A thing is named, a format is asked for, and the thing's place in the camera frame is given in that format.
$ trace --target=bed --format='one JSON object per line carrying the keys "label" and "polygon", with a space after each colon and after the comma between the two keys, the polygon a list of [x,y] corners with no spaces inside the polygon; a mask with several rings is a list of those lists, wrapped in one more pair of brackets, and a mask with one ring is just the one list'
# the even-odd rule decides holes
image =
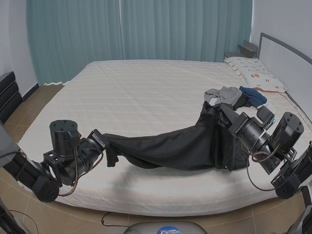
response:
{"label": "bed", "polygon": [[[274,73],[274,67],[266,61],[269,56],[273,63],[270,52],[275,53],[272,40],[268,40],[268,43],[262,40],[260,60]],[[269,49],[266,51],[269,54],[262,54],[264,48]],[[289,85],[280,78],[285,86]],[[76,121],[84,137],[95,128],[102,133],[135,137],[189,127],[199,118],[206,90],[241,85],[241,80],[227,63],[95,61],[88,64],[45,106],[19,145],[29,158],[42,160],[42,154],[52,149],[49,124],[56,119]],[[298,155],[302,154],[312,136],[308,120],[311,115],[302,112],[306,105],[299,103],[301,110],[286,95],[261,93],[273,103],[277,122],[285,111],[301,118],[305,132],[295,148]],[[237,110],[238,113],[242,111],[250,116],[256,115],[254,108]],[[271,127],[268,132],[271,134],[273,130],[274,127]],[[262,188],[270,188],[270,181],[278,172],[276,169],[268,176],[259,164],[253,162],[249,170],[253,181]],[[64,186],[61,192],[70,189]],[[276,197],[275,191],[263,192],[252,186],[245,169],[233,172],[216,169],[190,172],[164,167],[147,170],[120,157],[113,168],[106,166],[104,158],[96,169],[79,180],[72,195],[58,197],[57,201],[77,207],[138,215],[194,216],[227,212],[272,197]]]}

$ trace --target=white sticker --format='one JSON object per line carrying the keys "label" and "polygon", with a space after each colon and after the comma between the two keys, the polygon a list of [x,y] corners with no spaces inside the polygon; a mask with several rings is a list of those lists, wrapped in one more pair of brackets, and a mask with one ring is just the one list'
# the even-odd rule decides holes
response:
{"label": "white sticker", "polygon": [[98,143],[100,143],[101,146],[103,146],[103,148],[106,147],[105,143],[99,138],[99,136],[96,135],[96,133],[93,133],[92,136],[96,139]]}

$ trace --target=white headboard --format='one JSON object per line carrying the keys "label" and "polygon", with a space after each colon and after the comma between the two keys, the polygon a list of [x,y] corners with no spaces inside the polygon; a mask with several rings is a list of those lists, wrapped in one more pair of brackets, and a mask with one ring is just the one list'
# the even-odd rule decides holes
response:
{"label": "white headboard", "polygon": [[264,33],[257,58],[287,88],[287,95],[312,121],[312,59]]}

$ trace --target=round blue logo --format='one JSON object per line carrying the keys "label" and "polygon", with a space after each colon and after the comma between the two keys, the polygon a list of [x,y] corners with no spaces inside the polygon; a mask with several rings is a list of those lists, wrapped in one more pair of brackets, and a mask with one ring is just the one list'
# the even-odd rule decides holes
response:
{"label": "round blue logo", "polygon": [[165,226],[159,229],[157,234],[181,234],[180,231],[172,226]]}

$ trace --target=patterned pillow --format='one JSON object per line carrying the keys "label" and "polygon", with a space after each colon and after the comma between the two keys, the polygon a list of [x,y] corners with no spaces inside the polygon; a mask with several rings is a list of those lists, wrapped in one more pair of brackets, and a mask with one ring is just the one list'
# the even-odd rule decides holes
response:
{"label": "patterned pillow", "polygon": [[285,86],[257,58],[230,57],[224,60],[248,88],[285,92]]}

